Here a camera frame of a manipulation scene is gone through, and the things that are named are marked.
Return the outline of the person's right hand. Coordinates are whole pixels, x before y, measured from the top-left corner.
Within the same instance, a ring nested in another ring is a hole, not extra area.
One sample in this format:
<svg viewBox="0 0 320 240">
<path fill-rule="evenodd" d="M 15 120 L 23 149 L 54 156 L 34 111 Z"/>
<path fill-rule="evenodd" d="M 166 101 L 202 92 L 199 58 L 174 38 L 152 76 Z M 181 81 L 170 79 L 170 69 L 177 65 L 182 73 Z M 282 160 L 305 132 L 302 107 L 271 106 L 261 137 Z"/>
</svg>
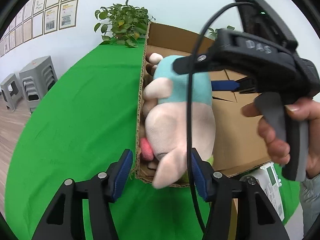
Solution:
<svg viewBox="0 0 320 240">
<path fill-rule="evenodd" d="M 291 145 L 294 139 L 299 139 L 292 129 L 299 122 L 306 120 L 309 123 L 309 150 L 306 152 L 306 175 L 315 178 L 319 175 L 319 102 L 311 98 L 300 98 L 291 105 L 283 107 L 285 111 L 286 139 L 279 137 L 274 126 L 268 119 L 261 118 L 258 124 L 258 134 L 265 141 L 268 155 L 274 163 L 287 165 L 291 158 Z"/>
</svg>

